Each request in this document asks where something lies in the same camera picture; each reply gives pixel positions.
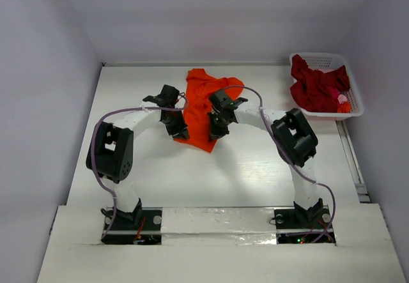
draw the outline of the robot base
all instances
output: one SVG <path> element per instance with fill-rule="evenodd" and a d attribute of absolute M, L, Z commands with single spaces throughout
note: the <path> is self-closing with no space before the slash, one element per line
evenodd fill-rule
<path fill-rule="evenodd" d="M 104 232 L 108 228 L 112 210 L 107 211 L 106 215 L 108 218 Z M 108 234 L 101 241 L 106 245 L 160 245 L 161 223 L 162 209 L 142 209 L 141 219 L 137 224 L 117 216 Z"/>
<path fill-rule="evenodd" d="M 277 230 L 322 229 L 330 218 L 330 211 L 323 206 L 322 199 L 308 210 L 301 208 L 297 203 L 294 203 L 294 208 L 274 210 Z"/>

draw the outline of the red cloth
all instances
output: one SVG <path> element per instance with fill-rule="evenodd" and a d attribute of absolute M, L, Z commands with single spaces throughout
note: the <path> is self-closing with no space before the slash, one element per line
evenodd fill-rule
<path fill-rule="evenodd" d="M 350 88 L 350 78 L 345 66 L 323 73 L 310 69 L 299 55 L 293 57 L 291 75 L 297 80 L 290 87 L 294 101 L 309 112 L 337 112 L 339 102 L 332 96 L 331 88 L 336 88 L 339 92 Z"/>
<path fill-rule="evenodd" d="M 235 77 L 216 79 L 208 75 L 204 69 L 192 69 L 187 78 L 186 97 L 189 106 L 184 110 L 185 122 L 189 129 L 190 139 L 176 141 L 191 144 L 195 147 L 212 152 L 216 141 L 210 141 L 210 122 L 208 113 L 212 111 L 209 96 L 220 88 L 232 85 L 244 86 L 243 82 Z M 230 88 L 226 93 L 236 100 L 242 88 Z"/>

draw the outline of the orange cloth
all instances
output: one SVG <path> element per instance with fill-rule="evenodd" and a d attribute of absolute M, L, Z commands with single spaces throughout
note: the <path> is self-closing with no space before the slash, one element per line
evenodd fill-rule
<path fill-rule="evenodd" d="M 351 111 L 352 111 L 352 106 L 348 101 L 340 104 L 337 110 L 337 112 L 351 112 Z"/>
<path fill-rule="evenodd" d="M 186 141 L 175 140 L 212 152 L 216 141 L 209 140 L 210 121 L 208 113 L 212 111 L 209 96 L 220 88 L 232 85 L 244 86 L 244 84 L 235 77 L 216 79 L 208 75 L 205 69 L 192 69 L 188 72 L 186 81 L 186 97 L 189 100 L 189 106 L 184 110 L 183 115 L 189 129 L 190 139 Z M 230 88 L 226 90 L 226 93 L 230 98 L 236 100 L 242 90 L 242 88 Z"/>

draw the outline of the red wire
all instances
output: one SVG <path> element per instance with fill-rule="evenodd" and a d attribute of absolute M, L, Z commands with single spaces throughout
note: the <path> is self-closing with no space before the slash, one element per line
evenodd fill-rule
<path fill-rule="evenodd" d="M 320 219 L 318 219 L 318 222 L 324 227 L 324 229 L 327 228 L 327 226 Z"/>
<path fill-rule="evenodd" d="M 311 227 L 311 231 L 309 231 L 306 235 L 304 235 L 303 237 L 306 237 L 307 235 L 309 235 L 309 233 L 310 232 L 312 232 L 314 230 L 314 225 Z"/>
<path fill-rule="evenodd" d="M 143 218 L 143 219 L 142 219 L 141 226 L 139 227 L 138 232 L 136 232 L 136 237 L 135 237 L 134 241 L 136 241 L 136 240 L 138 240 L 139 238 L 141 238 L 141 235 L 139 235 L 139 234 L 141 233 L 141 231 L 142 231 L 142 229 L 143 229 L 143 226 L 145 225 L 145 220 L 146 220 L 146 218 Z"/>

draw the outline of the screw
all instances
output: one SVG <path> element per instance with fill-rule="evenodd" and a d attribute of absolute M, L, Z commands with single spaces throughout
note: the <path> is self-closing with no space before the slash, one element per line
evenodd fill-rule
<path fill-rule="evenodd" d="M 329 214 L 324 214 L 322 215 L 322 220 L 324 220 L 324 222 L 329 223 L 331 220 L 331 216 Z"/>
<path fill-rule="evenodd" d="M 161 216 L 155 216 L 154 218 L 153 218 L 153 223 L 154 224 L 160 224 L 162 222 L 162 217 Z"/>
<path fill-rule="evenodd" d="M 282 215 L 278 214 L 277 216 L 275 216 L 275 223 L 276 224 L 282 224 L 284 222 L 284 219 L 282 219 Z"/>

